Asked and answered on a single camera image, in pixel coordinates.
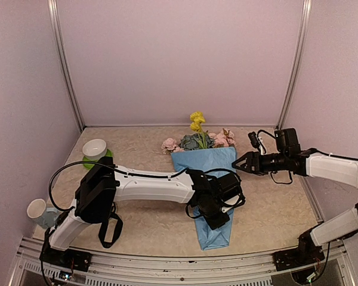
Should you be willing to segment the pale pink fake flower stem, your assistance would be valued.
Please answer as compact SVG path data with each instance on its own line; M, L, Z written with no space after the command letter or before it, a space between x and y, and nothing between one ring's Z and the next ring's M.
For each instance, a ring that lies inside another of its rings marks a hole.
M234 133L230 129L222 128L219 133L209 133L208 136L214 141L213 148L234 147Z

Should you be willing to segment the blue fake flower bunch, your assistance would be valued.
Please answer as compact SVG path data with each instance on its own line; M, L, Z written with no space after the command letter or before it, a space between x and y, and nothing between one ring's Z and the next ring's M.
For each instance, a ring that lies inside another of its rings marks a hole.
M207 133L204 136L199 133L185 135L179 143L179 147L184 151L208 149L212 148L213 145L214 139L212 139Z

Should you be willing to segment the yellow fake flower stem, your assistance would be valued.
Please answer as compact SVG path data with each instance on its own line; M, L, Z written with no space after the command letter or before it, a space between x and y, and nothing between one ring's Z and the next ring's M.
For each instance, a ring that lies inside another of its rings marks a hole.
M190 115L190 120L190 128L192 131L196 132L195 139L197 140L200 149L207 149L208 143L206 140L205 132L202 129L202 125L205 123L203 113L201 111L195 111Z

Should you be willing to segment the black printed ribbon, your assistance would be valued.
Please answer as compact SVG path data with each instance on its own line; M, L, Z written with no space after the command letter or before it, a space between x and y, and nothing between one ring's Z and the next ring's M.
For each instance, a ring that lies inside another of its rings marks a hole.
M113 203L108 220L104 221L98 233L98 238L104 248L110 248L119 239L123 229L123 221L116 214L116 204Z

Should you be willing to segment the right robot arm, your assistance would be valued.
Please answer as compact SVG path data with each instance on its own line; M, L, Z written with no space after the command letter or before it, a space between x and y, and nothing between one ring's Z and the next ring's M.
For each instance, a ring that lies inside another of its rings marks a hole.
M294 128L276 130L276 153L267 153L256 132L249 133L255 151L242 155L232 166L246 173L272 175L278 171L302 176L313 191L329 187L358 190L358 158L324 153L317 148L302 149ZM304 265L320 251L323 245L358 233L357 203L335 217L315 226L298 238L293 252L294 260Z

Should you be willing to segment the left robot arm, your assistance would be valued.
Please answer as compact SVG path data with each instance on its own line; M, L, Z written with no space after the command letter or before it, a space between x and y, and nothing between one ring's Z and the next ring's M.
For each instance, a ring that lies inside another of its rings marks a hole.
M46 232L47 253L59 265L72 256L69 246L89 225L99 225L98 239L110 248L120 237L123 222L116 214L115 203L129 200L172 201L197 208L211 229L225 225L227 212L244 205L245 196L239 175L228 169L217 178L213 170L203 172L185 168L177 173L142 173L116 166L111 157L94 162L81 180L70 207L62 209L55 225Z

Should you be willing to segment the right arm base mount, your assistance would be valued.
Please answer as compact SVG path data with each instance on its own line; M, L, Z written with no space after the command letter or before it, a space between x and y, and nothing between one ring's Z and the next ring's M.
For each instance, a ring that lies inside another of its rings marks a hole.
M297 247L273 253L273 260L277 271L285 271L324 261L325 255L321 247L311 251L303 251Z

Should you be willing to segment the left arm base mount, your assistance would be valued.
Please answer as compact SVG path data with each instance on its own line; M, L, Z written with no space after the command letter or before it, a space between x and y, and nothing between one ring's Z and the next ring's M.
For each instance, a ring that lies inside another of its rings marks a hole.
M88 272L92 254L86 251L67 249L65 251L46 248L41 251L40 261L73 271Z

